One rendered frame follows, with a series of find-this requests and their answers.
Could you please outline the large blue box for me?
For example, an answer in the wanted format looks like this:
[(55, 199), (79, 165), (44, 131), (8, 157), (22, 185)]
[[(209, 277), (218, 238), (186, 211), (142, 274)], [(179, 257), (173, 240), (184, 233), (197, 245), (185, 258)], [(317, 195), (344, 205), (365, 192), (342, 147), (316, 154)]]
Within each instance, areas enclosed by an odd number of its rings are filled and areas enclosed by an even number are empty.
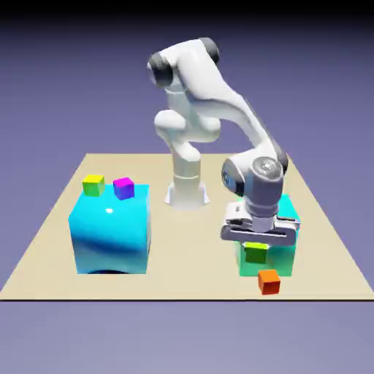
[(151, 241), (149, 185), (137, 184), (134, 196), (119, 200), (112, 185), (101, 196), (81, 194), (69, 229), (80, 274), (145, 274)]

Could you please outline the small magenta cube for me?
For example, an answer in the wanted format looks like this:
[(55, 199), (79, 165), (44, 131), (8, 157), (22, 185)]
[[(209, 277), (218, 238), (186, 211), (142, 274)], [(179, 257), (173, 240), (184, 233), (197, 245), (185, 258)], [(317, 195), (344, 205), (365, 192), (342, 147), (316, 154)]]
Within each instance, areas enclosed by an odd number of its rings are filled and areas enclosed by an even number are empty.
[(134, 182), (131, 178), (119, 178), (112, 182), (113, 191), (119, 200), (134, 197)]

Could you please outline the small yellow-green cube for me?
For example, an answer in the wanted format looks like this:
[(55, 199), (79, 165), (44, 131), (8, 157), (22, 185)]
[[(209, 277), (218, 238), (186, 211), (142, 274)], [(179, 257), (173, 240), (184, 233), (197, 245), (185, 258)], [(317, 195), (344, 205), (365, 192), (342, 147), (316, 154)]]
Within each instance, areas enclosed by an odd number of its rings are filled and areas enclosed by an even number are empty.
[(269, 246), (266, 243), (246, 242), (244, 244), (245, 261), (257, 264), (266, 263), (268, 249)]
[(105, 190), (103, 175), (86, 175), (82, 181), (83, 193), (86, 196), (99, 197)]

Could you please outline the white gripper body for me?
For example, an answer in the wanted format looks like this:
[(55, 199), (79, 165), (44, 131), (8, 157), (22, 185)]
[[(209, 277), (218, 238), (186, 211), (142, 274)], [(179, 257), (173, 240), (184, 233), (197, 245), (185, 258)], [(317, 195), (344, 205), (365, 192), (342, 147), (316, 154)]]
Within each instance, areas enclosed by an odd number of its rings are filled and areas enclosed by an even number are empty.
[(221, 239), (239, 243), (264, 243), (269, 246), (293, 246), (300, 221), (274, 216), (229, 219), (221, 228)]

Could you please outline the large turquoise box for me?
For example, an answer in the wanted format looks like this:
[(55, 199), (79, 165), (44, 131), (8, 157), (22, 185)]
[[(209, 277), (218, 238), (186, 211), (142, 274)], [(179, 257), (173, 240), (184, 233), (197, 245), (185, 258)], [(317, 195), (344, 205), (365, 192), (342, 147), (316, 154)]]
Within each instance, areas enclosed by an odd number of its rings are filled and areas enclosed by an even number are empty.
[(267, 262), (264, 264), (248, 263), (245, 261), (244, 246), (234, 243), (237, 257), (237, 266), (240, 276), (256, 277), (260, 270), (274, 269), (281, 277), (292, 275), (296, 245), (286, 247), (269, 247)]

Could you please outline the small orange cube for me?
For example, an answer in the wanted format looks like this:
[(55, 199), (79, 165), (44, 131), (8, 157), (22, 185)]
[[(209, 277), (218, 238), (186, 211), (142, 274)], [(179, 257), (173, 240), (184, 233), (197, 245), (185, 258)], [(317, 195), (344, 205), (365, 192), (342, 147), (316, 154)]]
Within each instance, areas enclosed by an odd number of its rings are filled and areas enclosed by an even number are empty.
[(258, 284), (263, 295), (278, 294), (281, 287), (281, 279), (276, 270), (260, 270)]

